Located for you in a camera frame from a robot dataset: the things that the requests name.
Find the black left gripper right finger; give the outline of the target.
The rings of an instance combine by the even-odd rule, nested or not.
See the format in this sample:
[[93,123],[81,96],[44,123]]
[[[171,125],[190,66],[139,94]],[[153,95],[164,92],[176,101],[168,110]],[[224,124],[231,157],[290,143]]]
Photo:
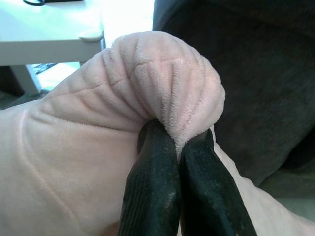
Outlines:
[[214,151],[207,130],[189,140],[180,157],[184,236],[254,236],[256,230],[237,185]]

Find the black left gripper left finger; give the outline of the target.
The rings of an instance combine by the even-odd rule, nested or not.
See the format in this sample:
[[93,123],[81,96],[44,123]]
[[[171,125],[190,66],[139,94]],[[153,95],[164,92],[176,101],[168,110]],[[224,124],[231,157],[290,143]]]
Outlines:
[[174,141],[157,119],[141,129],[137,154],[126,181],[120,235],[175,236],[182,203],[178,162]]

